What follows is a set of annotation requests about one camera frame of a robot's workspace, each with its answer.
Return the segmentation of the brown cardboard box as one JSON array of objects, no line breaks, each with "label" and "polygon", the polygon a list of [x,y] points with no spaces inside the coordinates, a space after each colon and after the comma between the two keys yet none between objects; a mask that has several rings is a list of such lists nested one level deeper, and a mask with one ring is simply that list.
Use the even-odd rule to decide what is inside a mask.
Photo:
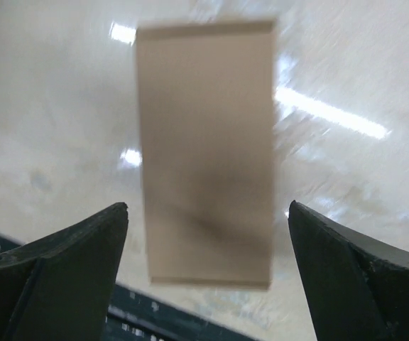
[{"label": "brown cardboard box", "polygon": [[153,283],[271,284],[275,26],[264,19],[137,30]]}]

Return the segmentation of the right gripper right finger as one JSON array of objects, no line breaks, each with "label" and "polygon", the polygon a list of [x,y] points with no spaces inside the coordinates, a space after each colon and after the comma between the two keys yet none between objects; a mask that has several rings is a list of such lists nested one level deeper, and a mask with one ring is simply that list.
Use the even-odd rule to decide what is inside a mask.
[{"label": "right gripper right finger", "polygon": [[302,203],[288,226],[318,340],[409,340],[409,252]]}]

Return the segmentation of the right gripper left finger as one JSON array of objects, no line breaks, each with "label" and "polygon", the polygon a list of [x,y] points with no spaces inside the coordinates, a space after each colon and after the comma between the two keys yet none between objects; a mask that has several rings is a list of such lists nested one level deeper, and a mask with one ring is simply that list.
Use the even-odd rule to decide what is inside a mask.
[{"label": "right gripper left finger", "polygon": [[128,223],[116,202],[0,253],[0,340],[100,340]]}]

